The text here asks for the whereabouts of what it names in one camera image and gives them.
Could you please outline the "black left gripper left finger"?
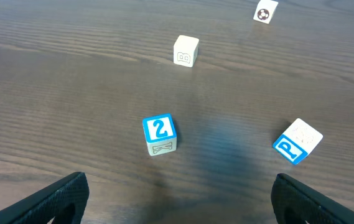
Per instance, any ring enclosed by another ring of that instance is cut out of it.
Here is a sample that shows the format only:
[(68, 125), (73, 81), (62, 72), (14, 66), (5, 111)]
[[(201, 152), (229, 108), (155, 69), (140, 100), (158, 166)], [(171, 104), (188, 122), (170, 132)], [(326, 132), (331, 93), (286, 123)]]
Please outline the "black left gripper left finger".
[(0, 211), (0, 224), (79, 224), (89, 198), (85, 173), (74, 172)]

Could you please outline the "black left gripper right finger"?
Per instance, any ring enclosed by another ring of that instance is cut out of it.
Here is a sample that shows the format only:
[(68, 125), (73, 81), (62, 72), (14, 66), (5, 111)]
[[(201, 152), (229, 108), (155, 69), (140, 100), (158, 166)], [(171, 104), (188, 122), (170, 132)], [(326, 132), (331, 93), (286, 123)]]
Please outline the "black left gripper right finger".
[(271, 203), (278, 224), (354, 224), (353, 210), (285, 173), (276, 176)]

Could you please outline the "blue number 2 wooden block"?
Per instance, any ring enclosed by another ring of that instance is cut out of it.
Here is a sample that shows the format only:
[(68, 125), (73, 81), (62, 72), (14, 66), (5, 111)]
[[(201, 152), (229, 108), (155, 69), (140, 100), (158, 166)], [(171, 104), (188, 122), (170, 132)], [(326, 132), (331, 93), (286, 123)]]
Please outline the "blue number 2 wooden block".
[(144, 118), (142, 126), (150, 156), (177, 149), (177, 133), (170, 113)]

